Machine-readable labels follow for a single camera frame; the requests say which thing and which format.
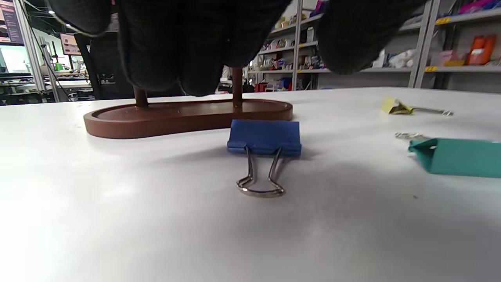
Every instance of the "computer screen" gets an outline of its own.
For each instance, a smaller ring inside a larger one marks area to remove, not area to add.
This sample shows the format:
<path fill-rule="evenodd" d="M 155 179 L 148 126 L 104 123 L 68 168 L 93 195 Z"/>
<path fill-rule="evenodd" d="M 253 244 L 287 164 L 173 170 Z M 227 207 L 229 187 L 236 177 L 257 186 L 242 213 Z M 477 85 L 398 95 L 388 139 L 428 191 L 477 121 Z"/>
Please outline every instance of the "computer screen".
<path fill-rule="evenodd" d="M 61 44 L 63 45 L 63 53 L 70 56 L 81 56 L 75 37 L 71 34 L 61 33 Z"/>
<path fill-rule="evenodd" d="M 0 0 L 0 43 L 23 44 L 18 16 L 12 0 Z"/>

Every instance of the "yellow shelf label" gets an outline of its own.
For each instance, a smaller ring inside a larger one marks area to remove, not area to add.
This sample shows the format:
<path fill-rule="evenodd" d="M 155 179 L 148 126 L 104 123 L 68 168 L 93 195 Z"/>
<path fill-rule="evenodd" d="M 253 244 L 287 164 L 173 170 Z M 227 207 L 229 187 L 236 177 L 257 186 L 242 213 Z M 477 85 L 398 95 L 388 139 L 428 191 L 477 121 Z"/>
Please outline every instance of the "yellow shelf label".
<path fill-rule="evenodd" d="M 433 66 L 433 67 L 426 67 L 424 69 L 424 72 L 436 72 L 437 71 L 437 67 Z"/>
<path fill-rule="evenodd" d="M 450 17 L 445 17 L 445 18 L 441 18 L 441 19 L 438 19 L 435 24 L 436 25 L 445 25 L 447 24 L 448 22 L 450 22 Z"/>

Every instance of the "orange container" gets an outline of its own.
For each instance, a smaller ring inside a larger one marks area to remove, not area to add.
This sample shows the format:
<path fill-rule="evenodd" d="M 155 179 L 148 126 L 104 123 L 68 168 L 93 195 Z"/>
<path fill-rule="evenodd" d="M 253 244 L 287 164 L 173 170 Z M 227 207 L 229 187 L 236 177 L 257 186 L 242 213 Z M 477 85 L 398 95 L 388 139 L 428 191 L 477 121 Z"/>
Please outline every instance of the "orange container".
<path fill-rule="evenodd" d="M 484 45 L 485 37 L 483 35 L 475 36 L 466 59 L 466 65 L 479 65 L 481 63 Z"/>
<path fill-rule="evenodd" d="M 496 35 L 491 34 L 488 35 L 485 39 L 485 45 L 483 47 L 482 60 L 480 64 L 485 65 L 490 61 L 490 57 L 492 56 L 492 51 L 494 50 L 494 45 L 496 45 Z"/>

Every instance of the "brown wooden stand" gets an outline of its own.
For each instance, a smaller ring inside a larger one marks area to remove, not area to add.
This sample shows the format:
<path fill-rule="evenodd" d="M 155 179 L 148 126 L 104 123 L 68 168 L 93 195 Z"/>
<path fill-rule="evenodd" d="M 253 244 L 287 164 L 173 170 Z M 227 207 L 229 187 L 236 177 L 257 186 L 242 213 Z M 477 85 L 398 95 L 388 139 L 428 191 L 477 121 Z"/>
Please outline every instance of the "brown wooden stand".
<path fill-rule="evenodd" d="M 243 99 L 242 69 L 233 69 L 233 99 L 148 103 L 147 93 L 134 87 L 136 104 L 96 110 L 84 115 L 90 135 L 132 139 L 199 130 L 229 128 L 233 119 L 291 120 L 286 102 Z"/>

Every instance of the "workbench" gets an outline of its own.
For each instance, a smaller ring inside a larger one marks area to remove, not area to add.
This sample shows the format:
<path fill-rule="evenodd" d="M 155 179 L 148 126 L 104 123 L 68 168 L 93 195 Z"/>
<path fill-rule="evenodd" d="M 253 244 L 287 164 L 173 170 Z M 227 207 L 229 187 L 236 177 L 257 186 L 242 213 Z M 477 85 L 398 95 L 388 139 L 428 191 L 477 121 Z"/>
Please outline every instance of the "workbench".
<path fill-rule="evenodd" d="M 290 102 L 301 123 L 282 197 L 237 190 L 247 159 L 227 152 L 229 129 L 102 139 L 82 116 L 132 100 L 0 107 L 0 281 L 499 281 L 501 179 L 429 174 L 394 134 L 501 140 L 501 96 L 244 96 Z M 386 96 L 455 115 L 390 116 Z M 272 160 L 256 161 L 253 188 L 269 189 Z"/>
<path fill-rule="evenodd" d="M 46 89 L 47 90 L 52 90 L 52 85 L 50 81 L 45 82 Z M 57 85 L 57 87 L 61 86 L 62 88 L 65 89 L 83 89 L 83 88 L 92 88 L 90 85 L 89 81 L 86 80 L 60 80 Z M 36 89 L 36 85 L 34 83 L 30 84 L 24 84 L 22 86 L 17 86 L 17 90 L 30 90 L 30 89 Z"/>

